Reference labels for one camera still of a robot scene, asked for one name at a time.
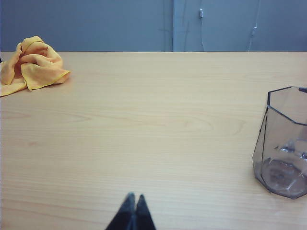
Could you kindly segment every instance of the crumpled towel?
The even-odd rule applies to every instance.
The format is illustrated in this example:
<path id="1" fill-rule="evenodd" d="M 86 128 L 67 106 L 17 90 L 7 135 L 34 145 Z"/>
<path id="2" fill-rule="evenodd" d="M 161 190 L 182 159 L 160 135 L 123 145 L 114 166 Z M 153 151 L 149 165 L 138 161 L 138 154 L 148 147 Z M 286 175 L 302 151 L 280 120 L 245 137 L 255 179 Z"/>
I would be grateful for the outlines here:
<path id="1" fill-rule="evenodd" d="M 70 71 L 62 67 L 62 58 L 40 37 L 26 38 L 17 45 L 11 59 L 1 63 L 1 96 L 63 83 Z"/>

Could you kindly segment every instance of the wood grain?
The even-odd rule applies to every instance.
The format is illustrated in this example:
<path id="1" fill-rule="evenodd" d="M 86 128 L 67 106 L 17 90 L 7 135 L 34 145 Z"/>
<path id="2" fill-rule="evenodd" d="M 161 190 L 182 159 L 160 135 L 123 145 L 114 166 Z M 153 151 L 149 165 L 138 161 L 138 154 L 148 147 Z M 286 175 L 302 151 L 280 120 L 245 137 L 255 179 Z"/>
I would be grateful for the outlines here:
<path id="1" fill-rule="evenodd" d="M 129 191 L 159 230 L 307 228 L 307 196 L 269 194 L 251 160 L 307 53 L 60 55 L 66 83 L 1 98 L 2 229 L 101 230 Z"/>

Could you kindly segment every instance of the transparent container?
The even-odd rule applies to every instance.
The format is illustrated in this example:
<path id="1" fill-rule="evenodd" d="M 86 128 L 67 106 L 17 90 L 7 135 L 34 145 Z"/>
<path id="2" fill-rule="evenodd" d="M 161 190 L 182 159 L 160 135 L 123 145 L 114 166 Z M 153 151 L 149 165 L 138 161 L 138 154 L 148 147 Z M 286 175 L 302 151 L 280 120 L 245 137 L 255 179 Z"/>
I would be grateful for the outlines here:
<path id="1" fill-rule="evenodd" d="M 307 88 L 268 93 L 253 164 L 269 191 L 289 198 L 307 194 Z"/>

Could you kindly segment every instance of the yellow cloth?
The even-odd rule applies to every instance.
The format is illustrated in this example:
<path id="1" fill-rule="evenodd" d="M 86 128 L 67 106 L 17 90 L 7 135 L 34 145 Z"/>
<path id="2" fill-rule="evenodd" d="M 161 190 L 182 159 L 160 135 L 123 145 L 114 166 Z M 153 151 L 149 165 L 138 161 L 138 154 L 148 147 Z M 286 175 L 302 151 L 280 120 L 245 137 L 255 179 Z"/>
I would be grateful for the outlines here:
<path id="1" fill-rule="evenodd" d="M 34 90 L 63 83 L 70 71 L 62 67 L 62 58 L 40 37 L 26 38 L 17 45 L 11 59 L 1 63 L 1 96 L 27 87 Z"/>

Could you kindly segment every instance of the cable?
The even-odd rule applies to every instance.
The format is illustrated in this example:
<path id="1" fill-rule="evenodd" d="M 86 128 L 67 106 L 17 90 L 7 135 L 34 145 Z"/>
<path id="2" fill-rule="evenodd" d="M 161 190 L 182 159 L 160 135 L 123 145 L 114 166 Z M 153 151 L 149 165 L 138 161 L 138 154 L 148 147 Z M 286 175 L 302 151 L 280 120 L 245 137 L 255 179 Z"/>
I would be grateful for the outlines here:
<path id="1" fill-rule="evenodd" d="M 251 45 L 252 45 L 252 41 L 253 41 L 254 35 L 255 35 L 255 33 L 256 33 L 257 27 L 258 27 L 258 19 L 259 19 L 259 13 L 260 13 L 260 5 L 261 5 L 261 0 L 258 0 L 256 21 L 255 21 L 253 30 L 252 30 L 252 32 L 251 32 L 251 35 L 250 35 L 250 37 L 249 37 L 248 52 L 250 51 L 250 48 L 251 48 Z"/>
<path id="2" fill-rule="evenodd" d="M 201 18 L 201 46 L 202 46 L 202 50 L 205 51 L 205 47 L 203 45 L 203 38 L 202 38 L 202 19 L 203 19 L 203 10 L 202 8 L 200 8 L 200 18 Z"/>
<path id="3" fill-rule="evenodd" d="M 203 51 L 205 51 L 205 47 L 203 45 L 203 38 L 202 38 L 202 18 L 201 18 L 201 46 L 202 46 Z"/>

